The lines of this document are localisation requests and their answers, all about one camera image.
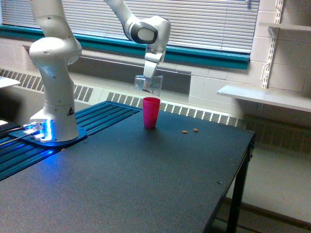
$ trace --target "cable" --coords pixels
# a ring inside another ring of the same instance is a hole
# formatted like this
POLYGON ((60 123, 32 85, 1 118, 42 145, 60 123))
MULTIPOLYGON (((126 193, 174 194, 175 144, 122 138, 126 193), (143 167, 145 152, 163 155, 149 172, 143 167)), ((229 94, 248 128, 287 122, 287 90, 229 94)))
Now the cable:
POLYGON ((12 132, 15 132, 15 131, 18 131, 18 130, 23 130, 23 129, 24 129, 24 127, 17 127, 17 128, 14 128, 14 129, 3 131, 3 132, 0 133, 0 137, 7 136, 9 133, 12 133, 12 132))
POLYGON ((22 137, 17 137, 17 138, 14 138, 14 139, 12 139, 12 140, 3 142, 3 143, 0 144, 0 147, 4 146, 4 145, 6 145, 6 144, 9 144, 9 143, 11 143, 11 142, 18 141, 18 140, 20 140, 20 139, 22 139, 22 138, 25 138, 25 137, 27 137, 27 136, 35 135, 35 134, 38 134, 38 133, 39 133, 39 131, 35 131, 35 132, 31 133, 31 134, 26 134, 26 135, 23 135, 22 137))

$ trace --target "window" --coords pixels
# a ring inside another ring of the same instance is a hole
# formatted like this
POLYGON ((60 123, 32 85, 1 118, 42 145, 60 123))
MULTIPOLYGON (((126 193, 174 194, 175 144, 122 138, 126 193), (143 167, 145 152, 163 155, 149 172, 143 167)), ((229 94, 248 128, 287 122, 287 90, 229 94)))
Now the window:
MULTIPOLYGON (((169 45, 250 53, 259 0, 125 0, 140 18, 172 23, 169 45)), ((127 39, 103 0, 63 0, 74 33, 127 39)), ((1 0, 3 24, 38 28, 29 0, 1 0)))

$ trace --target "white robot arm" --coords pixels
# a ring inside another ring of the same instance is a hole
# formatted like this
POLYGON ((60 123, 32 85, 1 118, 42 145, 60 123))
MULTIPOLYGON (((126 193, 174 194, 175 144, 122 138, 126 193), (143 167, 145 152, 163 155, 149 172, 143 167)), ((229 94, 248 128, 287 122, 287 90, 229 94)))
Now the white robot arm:
POLYGON ((31 6, 35 22, 45 35, 30 47, 30 57, 41 73, 45 95, 44 108, 31 117, 31 122, 43 122, 42 133, 36 135, 40 141, 69 141, 79 133, 73 81, 67 65, 79 59, 82 48, 66 21, 61 0, 31 0, 31 6))
POLYGON ((126 37, 138 44, 147 44, 144 76, 152 78, 159 62, 163 62, 171 34, 171 23, 159 16, 139 19, 124 0, 104 0, 122 23, 126 37))

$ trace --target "black table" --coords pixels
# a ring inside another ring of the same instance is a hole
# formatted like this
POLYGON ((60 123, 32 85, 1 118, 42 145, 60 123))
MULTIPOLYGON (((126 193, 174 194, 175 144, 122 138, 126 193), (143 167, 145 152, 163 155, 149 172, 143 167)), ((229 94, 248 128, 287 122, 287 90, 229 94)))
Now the black table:
POLYGON ((235 232, 253 138, 164 112, 146 130, 137 113, 1 181, 0 232, 208 232, 236 176, 235 232))

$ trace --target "cinder block wall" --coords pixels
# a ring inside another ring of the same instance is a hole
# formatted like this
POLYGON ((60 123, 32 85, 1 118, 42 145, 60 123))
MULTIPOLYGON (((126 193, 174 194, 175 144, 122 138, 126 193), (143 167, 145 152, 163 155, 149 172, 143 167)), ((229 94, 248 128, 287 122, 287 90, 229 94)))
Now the cinder block wall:
MULTIPOLYGON (((310 0, 285 0, 282 22, 289 24, 311 25, 310 0)), ((218 96, 216 92, 229 83, 245 83, 261 86, 261 72, 267 60, 271 35, 260 22, 274 22, 276 8, 274 0, 261 0, 248 70, 221 67, 198 67, 163 63, 160 68, 170 72, 191 75, 190 93, 187 103, 204 108, 227 112, 243 117, 252 115, 272 120, 311 127, 311 114, 297 110, 265 105, 257 110, 257 103, 218 96)), ((22 70, 37 71, 23 45, 31 42, 0 39, 0 66, 22 70)), ((114 55, 100 51, 88 51, 92 59, 113 61, 114 55)), ((123 58, 124 64, 143 66, 143 59, 123 58)), ((280 31, 269 87, 298 93, 311 94, 311 34, 304 32, 280 31)))

